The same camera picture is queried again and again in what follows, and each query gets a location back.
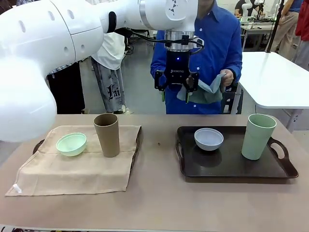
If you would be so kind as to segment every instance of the gray pants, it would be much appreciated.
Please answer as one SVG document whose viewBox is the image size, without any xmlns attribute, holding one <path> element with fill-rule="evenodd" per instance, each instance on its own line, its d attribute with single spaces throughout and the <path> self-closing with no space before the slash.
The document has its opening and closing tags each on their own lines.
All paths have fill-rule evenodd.
<svg viewBox="0 0 309 232">
<path fill-rule="evenodd" d="M 299 13 L 297 12 L 288 12 L 284 16 L 281 25 L 278 26 L 278 30 L 270 51 L 276 51 L 277 46 L 281 42 L 279 54 L 284 58 L 288 57 L 297 26 L 298 15 Z"/>
<path fill-rule="evenodd" d="M 292 61 L 309 71 L 309 41 L 300 41 Z"/>
<path fill-rule="evenodd" d="M 126 104 L 121 69 L 110 70 L 91 58 L 106 112 L 122 110 Z"/>
</svg>

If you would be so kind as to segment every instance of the person's left hand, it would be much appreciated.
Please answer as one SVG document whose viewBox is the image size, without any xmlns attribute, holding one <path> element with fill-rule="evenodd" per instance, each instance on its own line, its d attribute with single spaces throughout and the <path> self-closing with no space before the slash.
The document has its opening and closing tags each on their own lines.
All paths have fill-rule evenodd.
<svg viewBox="0 0 309 232">
<path fill-rule="evenodd" d="M 220 74 L 226 73 L 224 77 L 222 77 L 222 84 L 227 87 L 230 86 L 234 80 L 233 72 L 229 69 L 223 69 Z"/>
</svg>

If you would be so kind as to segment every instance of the green bowl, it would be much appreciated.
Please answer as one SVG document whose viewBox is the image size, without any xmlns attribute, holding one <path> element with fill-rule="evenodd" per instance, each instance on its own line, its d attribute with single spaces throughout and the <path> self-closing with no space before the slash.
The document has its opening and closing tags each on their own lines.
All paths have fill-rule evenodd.
<svg viewBox="0 0 309 232">
<path fill-rule="evenodd" d="M 86 135 L 82 133 L 72 133 L 59 139 L 56 148 L 64 156 L 77 156 L 85 150 L 86 144 Z"/>
</svg>

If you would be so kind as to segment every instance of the green cloth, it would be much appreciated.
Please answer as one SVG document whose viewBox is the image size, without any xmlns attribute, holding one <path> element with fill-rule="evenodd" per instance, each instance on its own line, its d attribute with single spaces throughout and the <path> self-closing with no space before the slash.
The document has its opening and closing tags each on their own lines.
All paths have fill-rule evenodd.
<svg viewBox="0 0 309 232">
<path fill-rule="evenodd" d="M 221 85 L 221 79 L 224 76 L 225 73 L 217 75 L 210 86 L 199 80 L 197 91 L 189 94 L 189 101 L 197 104 L 211 104 L 214 102 L 220 102 L 223 99 L 222 93 L 225 92 L 225 87 Z M 186 89 L 183 86 L 178 92 L 177 98 L 185 101 L 185 96 Z"/>
</svg>

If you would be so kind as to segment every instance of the black pants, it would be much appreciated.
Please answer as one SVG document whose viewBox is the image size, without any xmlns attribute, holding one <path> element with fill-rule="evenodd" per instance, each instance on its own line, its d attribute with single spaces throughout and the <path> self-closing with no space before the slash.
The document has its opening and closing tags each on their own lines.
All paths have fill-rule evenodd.
<svg viewBox="0 0 309 232">
<path fill-rule="evenodd" d="M 81 114 L 85 109 L 79 63 L 47 76 L 57 104 L 57 114 Z"/>
</svg>

